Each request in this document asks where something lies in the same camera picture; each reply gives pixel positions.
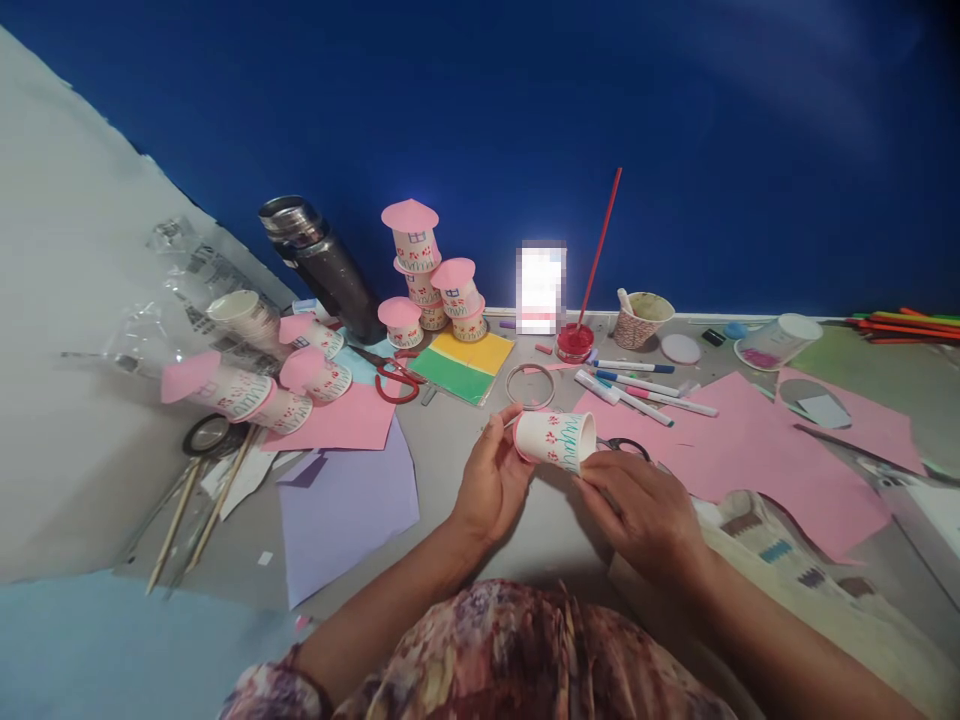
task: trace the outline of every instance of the person's left hand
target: person's left hand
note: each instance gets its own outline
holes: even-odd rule
[[[534,466],[513,447],[513,428],[504,425],[523,412],[522,403],[490,416],[463,469],[463,482],[450,520],[481,542],[499,541],[516,520],[530,487]]]

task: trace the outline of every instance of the hand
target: hand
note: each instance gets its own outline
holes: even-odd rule
[[[516,520],[530,487],[534,466],[517,454],[513,432],[504,431],[504,425],[521,412],[522,403],[514,403],[490,416],[463,469],[450,516],[451,522],[487,545],[499,541]]]
[[[686,588],[704,580],[713,554],[679,480],[639,455],[619,451],[594,453],[581,473],[574,482],[587,509],[634,570],[668,586]]]

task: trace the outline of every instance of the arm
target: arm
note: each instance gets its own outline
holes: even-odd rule
[[[686,608],[769,716],[922,717],[714,553],[673,475],[636,455],[600,452],[575,482],[617,551]]]
[[[386,660],[436,603],[454,595],[509,530],[526,498],[533,466],[504,425],[519,404],[491,415],[463,473],[450,517],[406,557],[352,597],[307,638],[297,669],[336,707]]]

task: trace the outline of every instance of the ring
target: ring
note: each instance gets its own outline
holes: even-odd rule
[[[546,400],[544,400],[542,403],[539,403],[539,404],[530,404],[530,405],[528,405],[527,403],[523,404],[524,410],[540,410],[541,408],[545,408],[547,405],[553,402],[554,393],[556,393],[557,391],[557,385],[553,380],[553,376],[550,374],[550,371],[547,370],[543,365],[538,365],[537,363],[521,363],[517,365],[513,370],[510,371],[510,374],[507,375],[507,381],[505,383],[504,389],[507,391],[507,397],[510,399],[510,402],[511,403],[517,402],[517,399],[510,392],[510,381],[513,380],[513,376],[516,375],[518,372],[522,372],[523,370],[526,370],[528,368],[532,370],[539,370],[544,375],[546,375],[547,380],[550,381],[550,396]]]

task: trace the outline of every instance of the red scissors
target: red scissors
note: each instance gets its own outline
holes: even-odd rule
[[[398,350],[393,354],[392,358],[383,358],[379,355],[374,355],[372,352],[368,352],[353,345],[349,346],[357,355],[362,357],[368,363],[377,368],[377,393],[392,405],[403,405],[413,400],[417,395],[420,394],[420,386],[424,383],[429,382],[423,375],[415,373],[413,370],[407,370],[403,365],[400,364],[400,360],[403,358],[415,358],[420,353],[411,352],[410,350]],[[387,366],[392,365],[394,372],[387,370]],[[383,386],[380,381],[380,376],[383,375],[386,378],[391,380],[396,380],[401,385],[409,385],[413,388],[413,392],[400,397],[390,397],[383,391]]]

